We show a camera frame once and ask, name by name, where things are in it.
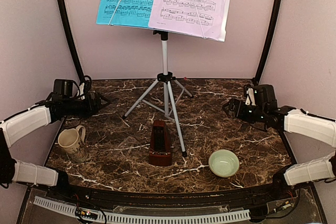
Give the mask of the purple sheet music page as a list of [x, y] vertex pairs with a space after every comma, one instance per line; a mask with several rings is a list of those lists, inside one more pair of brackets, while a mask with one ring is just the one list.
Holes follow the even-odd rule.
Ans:
[[148, 26], [225, 41], [230, 0], [154, 0]]

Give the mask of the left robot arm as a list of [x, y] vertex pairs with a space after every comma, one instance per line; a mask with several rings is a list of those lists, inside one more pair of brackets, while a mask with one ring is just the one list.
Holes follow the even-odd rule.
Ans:
[[74, 189], [67, 184], [65, 172], [26, 163], [12, 158], [9, 149], [20, 139], [31, 132], [74, 115], [88, 118], [111, 102], [98, 92], [92, 91], [92, 80], [85, 76], [77, 85], [77, 93], [73, 93], [76, 82], [56, 79], [53, 91], [47, 99], [35, 103], [30, 108], [1, 121], [1, 186], [8, 188], [11, 183], [28, 183], [53, 187], [54, 193], [63, 201], [74, 197]]

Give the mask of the brown wooden metronome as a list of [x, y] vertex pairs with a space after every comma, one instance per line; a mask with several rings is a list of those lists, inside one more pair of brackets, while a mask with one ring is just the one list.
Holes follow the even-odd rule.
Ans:
[[171, 166], [173, 153], [171, 136], [164, 121], [154, 120], [149, 148], [149, 164]]

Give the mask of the grey folding music stand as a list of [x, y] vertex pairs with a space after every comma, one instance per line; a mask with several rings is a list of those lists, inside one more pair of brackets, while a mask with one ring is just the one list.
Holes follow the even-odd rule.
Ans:
[[156, 30], [150, 27], [148, 29], [152, 30], [155, 34], [158, 34], [161, 37], [163, 71], [157, 76], [156, 81], [162, 82], [164, 88], [164, 108], [162, 109], [162, 112], [166, 118], [174, 121], [175, 123], [178, 123], [179, 117], [176, 110], [177, 99], [174, 97], [172, 90], [172, 83], [174, 83], [176, 80], [168, 69], [167, 41], [169, 33], [172, 32]]

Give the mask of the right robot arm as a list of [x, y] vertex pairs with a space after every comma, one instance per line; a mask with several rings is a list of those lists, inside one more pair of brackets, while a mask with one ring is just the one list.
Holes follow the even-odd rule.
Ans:
[[[262, 123], [268, 128], [282, 132], [297, 133], [335, 147], [335, 120], [315, 115], [292, 106], [279, 107], [272, 85], [247, 85], [245, 100], [230, 99], [222, 109], [227, 116], [250, 124]], [[324, 180], [335, 181], [335, 153], [302, 164], [290, 165], [274, 174], [268, 188], [273, 200], [280, 199], [288, 186]]]

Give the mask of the clear plastic metronome cover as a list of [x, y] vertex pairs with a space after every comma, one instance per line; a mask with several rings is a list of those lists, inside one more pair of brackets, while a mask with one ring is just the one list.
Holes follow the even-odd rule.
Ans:
[[138, 144], [139, 141], [135, 137], [128, 136], [118, 145], [118, 149], [123, 156], [128, 156], [132, 148], [138, 146]]

